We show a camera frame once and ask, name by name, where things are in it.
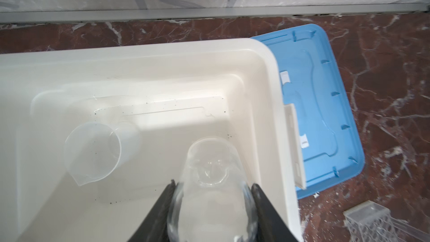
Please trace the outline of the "blue capped test tube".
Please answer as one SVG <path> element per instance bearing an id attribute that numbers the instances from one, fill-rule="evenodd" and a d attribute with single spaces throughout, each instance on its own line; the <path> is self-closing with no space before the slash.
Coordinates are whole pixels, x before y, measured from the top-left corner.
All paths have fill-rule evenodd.
<path id="1" fill-rule="evenodd" d="M 421 240 L 422 242 L 428 242 L 430 240 L 430 235 L 428 233 L 416 229 L 415 227 L 410 226 L 407 223 L 404 223 L 401 220 L 395 218 L 391 218 L 391 221 L 393 222 L 395 228 L 410 236 L 413 236 L 416 239 Z"/>

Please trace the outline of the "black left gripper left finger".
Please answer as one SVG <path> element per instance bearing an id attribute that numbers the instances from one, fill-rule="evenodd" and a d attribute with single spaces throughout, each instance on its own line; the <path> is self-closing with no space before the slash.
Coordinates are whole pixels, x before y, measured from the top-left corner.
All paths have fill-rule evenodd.
<path id="1" fill-rule="evenodd" d="M 169 242 L 168 213 L 171 201 L 176 190 L 174 180 L 161 192 L 153 207 L 150 209 L 143 222 L 135 233 L 129 238 L 129 242 Z"/>

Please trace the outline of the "small clear plastic cup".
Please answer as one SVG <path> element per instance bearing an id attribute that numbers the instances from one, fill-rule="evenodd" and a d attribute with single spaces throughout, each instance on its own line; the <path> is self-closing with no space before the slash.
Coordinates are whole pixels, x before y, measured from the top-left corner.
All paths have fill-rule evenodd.
<path id="1" fill-rule="evenodd" d="M 205 137 L 191 145 L 167 219 L 172 242 L 254 242 L 256 205 L 233 144 Z"/>

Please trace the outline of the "white plastic storage bin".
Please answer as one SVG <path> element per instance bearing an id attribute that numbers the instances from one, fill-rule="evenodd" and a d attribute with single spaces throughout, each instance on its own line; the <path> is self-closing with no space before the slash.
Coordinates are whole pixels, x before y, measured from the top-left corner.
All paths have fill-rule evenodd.
<path id="1" fill-rule="evenodd" d="M 125 242 L 220 137 L 297 238 L 296 116 L 254 39 L 1 56 L 1 240 Z"/>

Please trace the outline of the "blue plastic bin lid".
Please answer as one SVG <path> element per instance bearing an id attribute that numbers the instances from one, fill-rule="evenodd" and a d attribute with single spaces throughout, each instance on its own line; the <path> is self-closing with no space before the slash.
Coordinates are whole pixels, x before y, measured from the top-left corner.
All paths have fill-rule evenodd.
<path id="1" fill-rule="evenodd" d="M 358 175 L 365 155 L 326 32 L 308 24 L 257 36 L 274 54 L 283 102 L 296 108 L 306 175 L 302 199 Z"/>

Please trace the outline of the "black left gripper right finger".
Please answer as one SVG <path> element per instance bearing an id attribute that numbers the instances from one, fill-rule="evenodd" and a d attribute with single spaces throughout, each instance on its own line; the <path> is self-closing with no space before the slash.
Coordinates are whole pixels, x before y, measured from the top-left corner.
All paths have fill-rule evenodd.
<path id="1" fill-rule="evenodd" d="M 281 219 L 260 185 L 253 184 L 252 196 L 258 214 L 257 242 L 297 242 L 296 237 Z"/>

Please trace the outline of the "clear test tube rack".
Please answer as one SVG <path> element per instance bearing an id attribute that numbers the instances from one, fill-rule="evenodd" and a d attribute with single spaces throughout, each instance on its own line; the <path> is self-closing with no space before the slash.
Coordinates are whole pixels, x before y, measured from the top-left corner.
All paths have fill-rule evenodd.
<path id="1" fill-rule="evenodd" d="M 388 208 L 366 201 L 343 213 L 351 242 L 400 242 Z"/>

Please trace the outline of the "clear plastic measuring beaker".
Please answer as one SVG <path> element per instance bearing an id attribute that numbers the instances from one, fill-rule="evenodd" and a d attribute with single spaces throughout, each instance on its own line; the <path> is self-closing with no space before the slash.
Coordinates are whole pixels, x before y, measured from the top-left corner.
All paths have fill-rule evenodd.
<path id="1" fill-rule="evenodd" d="M 87 122 L 75 128 L 64 143 L 64 165 L 78 186 L 97 182 L 138 155 L 142 146 L 138 127 Z"/>

